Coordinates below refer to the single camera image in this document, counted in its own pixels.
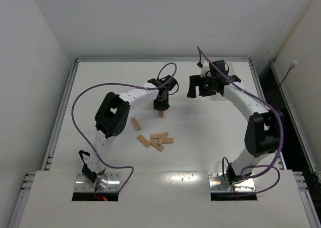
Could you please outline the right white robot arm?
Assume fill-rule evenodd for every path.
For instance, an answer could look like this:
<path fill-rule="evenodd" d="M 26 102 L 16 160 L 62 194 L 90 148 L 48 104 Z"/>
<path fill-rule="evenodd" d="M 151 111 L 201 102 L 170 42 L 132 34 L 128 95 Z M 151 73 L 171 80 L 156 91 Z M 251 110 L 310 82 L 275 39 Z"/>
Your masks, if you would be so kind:
<path fill-rule="evenodd" d="M 187 97 L 220 94 L 229 100 L 247 121 L 245 148 L 228 164 L 225 172 L 225 178 L 230 184 L 240 182 L 247 179 L 252 170 L 269 154 L 276 152 L 283 143 L 280 136 L 283 130 L 283 114 L 272 111 L 263 102 L 247 94 L 241 79 L 236 75 L 229 75 L 225 61 L 199 61 L 197 65 L 201 73 L 189 77 Z"/>

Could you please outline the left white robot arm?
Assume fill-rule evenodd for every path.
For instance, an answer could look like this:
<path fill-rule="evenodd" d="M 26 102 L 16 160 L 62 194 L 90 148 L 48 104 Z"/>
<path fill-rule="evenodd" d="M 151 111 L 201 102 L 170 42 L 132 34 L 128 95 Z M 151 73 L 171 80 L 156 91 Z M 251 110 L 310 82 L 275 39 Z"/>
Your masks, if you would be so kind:
<path fill-rule="evenodd" d="M 128 115 L 134 108 L 153 101 L 153 108 L 157 111 L 169 109 L 169 92 L 178 85 L 177 80 L 168 75 L 161 79 L 150 79 L 142 86 L 123 84 L 131 87 L 130 91 L 116 94 L 109 92 L 103 99 L 94 117 L 96 122 L 95 142 L 89 139 L 80 131 L 80 134 L 87 141 L 93 152 L 79 151 L 79 155 L 88 156 L 88 161 L 83 161 L 82 173 L 92 183 L 98 181 L 98 177 L 105 172 L 107 167 L 113 169 L 126 169 L 125 166 L 111 166 L 103 160 L 103 153 L 113 144 L 116 136 L 125 129 Z"/>

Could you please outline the wood block three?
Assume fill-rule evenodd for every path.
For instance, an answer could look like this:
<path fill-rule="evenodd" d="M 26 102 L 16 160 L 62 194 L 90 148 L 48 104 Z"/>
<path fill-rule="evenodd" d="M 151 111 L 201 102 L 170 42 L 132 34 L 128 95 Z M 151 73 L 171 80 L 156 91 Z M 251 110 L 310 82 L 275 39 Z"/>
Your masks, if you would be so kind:
<path fill-rule="evenodd" d="M 137 121 L 137 119 L 135 117 L 132 117 L 130 119 L 130 121 L 131 121 L 131 123 L 134 126 L 136 131 L 139 131 L 141 129 L 141 126 L 140 126 L 140 124 L 138 123 L 138 121 Z"/>

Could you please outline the white rectangular box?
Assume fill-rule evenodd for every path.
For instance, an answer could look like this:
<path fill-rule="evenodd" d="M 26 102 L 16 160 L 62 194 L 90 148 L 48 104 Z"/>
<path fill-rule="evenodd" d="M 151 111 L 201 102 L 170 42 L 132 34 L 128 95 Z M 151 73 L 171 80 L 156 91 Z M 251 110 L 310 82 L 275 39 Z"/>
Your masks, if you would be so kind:
<path fill-rule="evenodd" d="M 230 79 L 231 82 L 241 82 L 241 80 L 235 75 L 234 69 L 232 69 L 232 73 L 230 74 L 230 66 L 231 62 L 226 62 L 224 60 L 214 61 L 212 64 L 218 68 L 226 77 Z M 214 78 L 215 88 L 216 88 L 216 96 L 221 96 L 220 98 L 214 98 L 216 101 L 227 100 L 224 96 L 224 88 L 231 83 L 227 81 L 216 69 L 210 68 L 211 75 Z"/>

